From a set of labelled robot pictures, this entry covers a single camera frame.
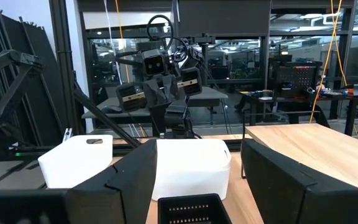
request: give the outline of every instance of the wooden surface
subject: wooden surface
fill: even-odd
[[[318,124],[246,127],[253,139],[312,169],[358,187],[358,139]]]
[[[231,153],[231,169],[229,186],[227,188],[226,199],[223,200],[224,207],[233,224],[236,223],[263,223],[258,211],[255,200],[252,196],[247,180],[241,178],[241,158],[240,152]],[[117,162],[120,157],[115,157],[112,164]],[[157,202],[150,202],[149,214],[146,224],[156,224],[158,222]]]
[[[210,136],[202,136],[203,139],[220,139],[220,140],[240,140],[242,139],[242,134],[222,134],[222,135],[210,135]],[[145,143],[149,139],[155,138],[137,138],[141,143]],[[113,144],[127,144],[122,139],[113,139]]]

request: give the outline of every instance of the white plastic container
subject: white plastic container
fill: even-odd
[[[100,144],[88,144],[101,139]],[[108,167],[112,160],[112,136],[73,136],[38,158],[50,189],[69,189]]]
[[[153,200],[216,193],[226,198],[231,155],[218,139],[157,140]]]

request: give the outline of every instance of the black plastic crate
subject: black plastic crate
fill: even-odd
[[[158,224],[231,224],[218,194],[160,198]]]

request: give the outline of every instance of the desk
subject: desk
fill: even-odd
[[[318,124],[246,127],[255,141],[358,187],[358,139]]]
[[[256,107],[259,103],[273,103],[274,100],[261,100],[259,98],[253,97],[249,94],[243,94],[243,97],[246,98],[246,101],[250,103],[250,125],[253,126],[256,124]],[[354,126],[354,119],[356,118],[356,107],[358,104],[358,97],[351,97],[351,96],[334,96],[331,98],[326,98],[320,96],[318,101],[332,101],[332,100],[349,100],[349,109],[347,110],[346,116],[346,125],[345,125],[345,134],[348,136],[352,136],[353,126]],[[293,102],[293,103],[303,103],[303,102],[313,102],[314,97],[299,99],[299,98],[277,98],[277,103],[284,103],[284,102]]]
[[[214,107],[219,106],[220,101],[227,99],[227,95],[221,93],[220,91],[214,90],[210,87],[203,86],[203,91],[200,94],[190,97],[189,107]],[[119,101],[117,97],[108,98],[104,102],[98,105],[99,109],[104,108],[105,106],[119,106]],[[153,123],[150,115],[150,111],[147,108],[141,108],[137,111],[130,113],[118,113],[118,114],[106,114],[107,117],[111,118],[117,124],[132,124],[132,123]],[[210,112],[211,120],[213,120],[213,112]],[[81,116],[81,118],[96,118],[95,115],[88,111]]]
[[[226,199],[223,200],[224,207],[232,223],[259,224],[263,223],[258,211],[255,200],[252,196],[247,180],[239,177],[241,171],[240,152],[231,153],[231,170],[229,186],[227,188]],[[112,164],[117,162],[120,157],[115,157]],[[146,224],[158,223],[157,202],[150,202],[149,214]]]

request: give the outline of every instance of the yellow cable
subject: yellow cable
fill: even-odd
[[[334,4],[333,4],[333,0],[331,0],[331,13],[334,14]],[[336,54],[337,54],[337,59],[338,59],[338,63],[339,63],[339,69],[341,71],[341,75],[342,75],[342,81],[344,82],[345,86],[347,86],[347,81],[346,81],[346,76],[345,73],[343,71],[343,66],[342,66],[342,62],[341,62],[341,55],[339,53],[339,46],[338,46],[338,41],[336,39],[336,29],[334,29],[333,31],[334,34],[334,38],[335,38],[335,46],[336,46]],[[358,137],[358,131],[356,126],[353,124],[353,130],[356,134],[356,136]]]
[[[118,0],[116,0],[116,9],[117,9],[117,18],[118,18],[118,26],[119,26],[119,35],[121,36],[121,41],[123,43],[124,36],[122,34],[121,20],[120,20],[120,17],[119,17]],[[127,81],[129,83],[129,73],[128,73],[128,66],[127,65],[125,65],[125,71],[127,73]]]
[[[342,4],[342,0],[339,0],[338,12],[341,10],[341,4]],[[338,22],[338,18],[339,18],[339,14],[336,16],[336,19],[334,21],[334,32],[333,32],[333,34],[331,36],[331,41],[329,42],[329,48],[328,48],[326,63],[324,64],[323,74],[321,74],[320,86],[318,87],[318,89],[316,91],[316,97],[314,98],[309,123],[311,123],[311,121],[313,120],[314,109],[316,108],[317,98],[318,98],[318,96],[320,94],[321,88],[323,87],[324,76],[325,76],[327,66],[328,66],[329,55],[331,54],[331,49],[333,47],[333,40],[334,40],[333,37],[335,35],[335,30],[336,30],[336,25],[337,25],[337,22]]]
[[[145,130],[143,129],[142,125],[140,125],[139,123],[137,125],[139,125],[140,131],[142,131],[142,136],[146,137],[146,133],[145,133]]]
[[[123,41],[124,41],[124,35],[122,34],[121,19],[120,19],[120,17],[119,17],[118,0],[115,0],[115,2],[116,2],[116,9],[117,9],[119,35],[120,35],[120,38],[121,38],[121,42],[123,42]],[[128,83],[129,83],[130,80],[129,80],[129,72],[128,72],[128,66],[127,66],[127,65],[125,65],[125,72],[126,72],[126,74],[127,74],[127,81],[128,81]],[[139,127],[140,127],[140,131],[142,132],[143,137],[145,137],[145,131],[144,131],[142,125],[140,125],[139,123],[138,123],[138,125],[139,125]]]

